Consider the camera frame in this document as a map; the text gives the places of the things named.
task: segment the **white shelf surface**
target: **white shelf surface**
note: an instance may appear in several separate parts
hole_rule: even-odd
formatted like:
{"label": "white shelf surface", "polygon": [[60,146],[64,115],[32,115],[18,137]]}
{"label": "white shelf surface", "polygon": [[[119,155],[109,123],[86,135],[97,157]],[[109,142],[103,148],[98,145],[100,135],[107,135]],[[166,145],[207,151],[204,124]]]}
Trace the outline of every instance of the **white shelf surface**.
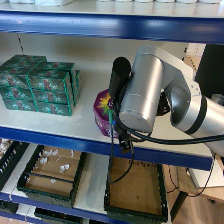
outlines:
{"label": "white shelf surface", "polygon": [[19,204],[16,214],[26,217],[29,209],[30,209],[30,205]]}
{"label": "white shelf surface", "polygon": [[37,224],[45,223],[45,222],[41,221],[41,218],[36,217],[34,215],[35,209],[36,209],[35,206],[29,206],[29,210],[28,210],[27,215],[26,215],[27,222],[37,223]]}
{"label": "white shelf surface", "polygon": [[[110,143],[110,138],[103,136],[95,124],[93,113],[93,104],[96,96],[99,92],[108,88],[109,80],[110,71],[108,70],[82,70],[81,97],[72,117],[39,112],[7,110],[2,99],[0,99],[0,126]],[[152,137],[161,139],[189,139],[190,137],[187,134],[171,126],[169,117],[170,114],[166,114],[165,116],[156,118]],[[143,142],[137,143],[135,146],[162,152],[168,151],[211,158],[211,152],[204,144],[172,146]]]}
{"label": "white shelf surface", "polygon": [[65,6],[43,7],[34,4],[0,5],[2,11],[82,13],[110,15],[145,15],[171,17],[224,18],[224,4],[184,4],[184,3],[139,3],[139,2],[101,2],[95,0],[77,0]]}
{"label": "white shelf surface", "polygon": [[20,175],[22,174],[23,170],[25,169],[26,164],[29,162],[36,147],[37,147],[37,145],[35,145],[35,144],[30,144],[28,146],[24,155],[22,156],[22,158],[16,165],[15,169],[13,170],[10,178],[6,182],[4,188],[1,190],[1,193],[9,195],[9,199],[11,197],[13,190],[16,188],[16,185],[17,185]]}
{"label": "white shelf surface", "polygon": [[87,155],[74,208],[106,214],[103,205],[108,164],[109,156]]}

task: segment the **cardboard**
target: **cardboard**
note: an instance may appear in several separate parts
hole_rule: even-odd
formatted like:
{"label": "cardboard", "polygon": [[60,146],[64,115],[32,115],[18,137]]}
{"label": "cardboard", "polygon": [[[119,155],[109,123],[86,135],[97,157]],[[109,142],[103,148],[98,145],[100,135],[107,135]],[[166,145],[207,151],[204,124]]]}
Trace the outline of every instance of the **cardboard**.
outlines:
{"label": "cardboard", "polygon": [[[135,161],[130,172],[110,186],[110,206],[162,215],[157,167],[153,163]],[[112,181],[129,167],[129,160],[114,158]]]}
{"label": "cardboard", "polygon": [[61,181],[55,181],[54,183],[52,183],[51,179],[30,176],[29,181],[26,183],[25,187],[51,194],[70,197],[72,184]]}
{"label": "cardboard", "polygon": [[[57,155],[41,155],[32,172],[51,176],[52,179],[30,175],[29,181],[27,181],[25,187],[69,197],[73,186],[72,183],[66,183],[59,180],[56,180],[55,182],[53,181],[52,183],[51,180],[54,180],[55,177],[73,182],[79,164],[81,152],[74,151],[74,156],[71,157],[71,150],[51,146],[44,147],[44,151],[49,152],[50,150],[52,150],[52,152],[58,150]],[[45,164],[40,163],[42,158],[47,158],[47,162]],[[69,164],[69,168],[61,173],[60,166],[66,164]]]}

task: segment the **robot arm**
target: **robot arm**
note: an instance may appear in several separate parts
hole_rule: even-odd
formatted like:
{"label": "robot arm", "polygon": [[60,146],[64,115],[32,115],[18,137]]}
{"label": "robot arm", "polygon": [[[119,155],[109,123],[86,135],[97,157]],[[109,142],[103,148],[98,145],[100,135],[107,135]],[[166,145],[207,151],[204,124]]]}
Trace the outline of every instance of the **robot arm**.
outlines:
{"label": "robot arm", "polygon": [[[119,118],[127,127],[152,132],[163,89],[171,106],[170,120],[174,127],[194,138],[224,134],[224,107],[201,95],[199,85],[193,81],[193,70],[178,58],[159,48],[143,46],[136,53],[129,81],[130,70],[125,71],[120,86],[111,78],[109,93],[112,99],[116,98],[113,93],[126,83]],[[223,140],[205,144],[224,156]]]}

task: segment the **black cable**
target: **black cable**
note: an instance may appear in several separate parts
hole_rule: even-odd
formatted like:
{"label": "black cable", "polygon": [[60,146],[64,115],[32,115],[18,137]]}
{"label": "black cable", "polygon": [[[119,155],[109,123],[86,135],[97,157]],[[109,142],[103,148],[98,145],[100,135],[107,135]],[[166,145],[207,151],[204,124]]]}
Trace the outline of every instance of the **black cable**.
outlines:
{"label": "black cable", "polygon": [[167,191],[166,193],[169,194],[169,193],[172,193],[176,190],[177,188],[175,187],[172,191]]}
{"label": "black cable", "polygon": [[[202,189],[198,194],[196,194],[196,195],[189,195],[189,194],[187,194],[186,192],[183,192],[183,193],[185,193],[185,194],[187,195],[187,197],[195,198],[195,197],[198,197],[199,195],[201,195],[201,194],[204,192],[204,190],[205,190],[205,188],[207,187],[207,184],[208,184],[208,182],[209,182],[209,180],[210,180],[211,174],[212,174],[212,170],[213,170],[214,163],[215,163],[215,156],[216,156],[216,154],[214,154],[214,156],[213,156],[213,162],[212,162],[212,165],[211,165],[210,173],[209,173],[208,179],[207,179],[207,181],[206,181],[205,186],[203,187],[203,189]],[[171,180],[171,182],[173,183],[173,186],[175,187],[174,190],[177,189],[179,192],[181,192],[180,189],[179,189],[179,188],[174,184],[174,182],[173,182],[173,179],[172,179],[172,177],[171,177],[171,173],[170,173],[170,167],[169,167],[169,174],[170,174],[170,180]]]}
{"label": "black cable", "polygon": [[108,169],[108,180],[109,180],[110,184],[115,184],[118,181],[120,181],[122,178],[124,178],[128,174],[128,172],[130,171],[130,169],[133,165],[133,162],[134,162],[134,147],[133,147],[132,142],[130,142],[132,159],[131,159],[131,163],[130,163],[128,169],[126,170],[126,172],[122,176],[120,176],[118,179],[112,181],[111,180],[111,169],[112,169],[112,166],[113,166],[113,154],[114,154],[114,136],[113,136],[113,125],[112,124],[110,125],[110,132],[111,132],[111,155],[110,155],[109,169]]}
{"label": "black cable", "polygon": [[115,110],[116,121],[118,122],[119,126],[127,130],[131,134],[135,135],[136,137],[147,140],[149,142],[154,142],[154,143],[163,144],[163,145],[187,145],[187,144],[198,144],[198,143],[224,140],[224,135],[208,136],[208,137],[194,138],[194,139],[181,139],[181,140],[166,140],[166,139],[157,139],[157,138],[145,136],[124,125],[119,118],[116,103],[113,104],[113,106]]}

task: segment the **plastic tray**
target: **plastic tray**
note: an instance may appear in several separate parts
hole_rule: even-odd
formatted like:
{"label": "plastic tray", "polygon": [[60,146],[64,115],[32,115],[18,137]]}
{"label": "plastic tray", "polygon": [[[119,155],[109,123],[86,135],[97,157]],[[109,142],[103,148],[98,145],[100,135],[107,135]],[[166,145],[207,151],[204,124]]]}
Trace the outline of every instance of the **plastic tray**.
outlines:
{"label": "plastic tray", "polygon": [[0,190],[5,186],[28,145],[29,143],[14,141],[0,159]]}
{"label": "plastic tray", "polygon": [[81,224],[82,218],[54,212],[42,208],[36,208],[34,215],[41,218],[42,221],[51,224]]}
{"label": "plastic tray", "polygon": [[0,200],[0,211],[15,214],[19,204]]}
{"label": "plastic tray", "polygon": [[[135,163],[135,165],[140,165],[140,166],[141,165],[145,166],[145,165],[149,164],[149,163],[146,164],[144,162],[138,162],[138,161],[135,161],[134,163]],[[139,224],[142,224],[142,223],[151,224],[151,223],[167,222],[167,220],[168,220],[168,209],[167,209],[166,193],[165,193],[165,186],[164,186],[164,180],[163,180],[163,171],[162,171],[162,166],[159,165],[159,164],[157,164],[157,173],[158,173],[158,181],[157,181],[158,186],[153,188],[154,189],[153,194],[155,194],[155,191],[159,191],[159,192],[157,192],[157,195],[158,195],[158,198],[161,202],[161,214],[153,214],[153,213],[148,213],[148,212],[142,212],[142,211],[135,211],[135,210],[131,210],[131,209],[120,208],[120,207],[118,207],[118,206],[120,206],[120,203],[118,203],[119,205],[116,206],[116,207],[111,206],[111,191],[110,191],[111,186],[109,184],[109,181],[107,180],[105,197],[104,197],[104,209],[107,212],[107,216],[111,219],[117,219],[117,220],[122,220],[122,221],[130,222],[130,223],[139,223]],[[129,188],[129,183],[130,182],[122,183],[123,186],[126,186],[125,188],[127,190]],[[137,187],[140,187],[140,185],[142,183],[143,183],[143,180],[142,181],[141,180],[136,180],[135,185]]]}
{"label": "plastic tray", "polygon": [[44,146],[38,145],[37,149],[35,150],[34,154],[32,155],[30,161],[27,163],[25,170],[23,171],[18,184],[17,189],[19,191],[23,191],[29,199],[34,201],[40,201],[47,204],[54,204],[59,205],[67,208],[72,208],[74,205],[76,193],[78,190],[79,181],[82,175],[82,170],[85,163],[86,153],[81,153],[80,160],[78,162],[78,167],[76,170],[76,174],[74,176],[74,180],[72,181],[72,189],[69,193],[69,197],[62,196],[59,194],[53,194],[49,192],[45,192],[42,190],[30,189],[25,187],[26,182],[29,180],[30,173],[35,167],[36,162],[38,161],[39,157],[42,155]]}

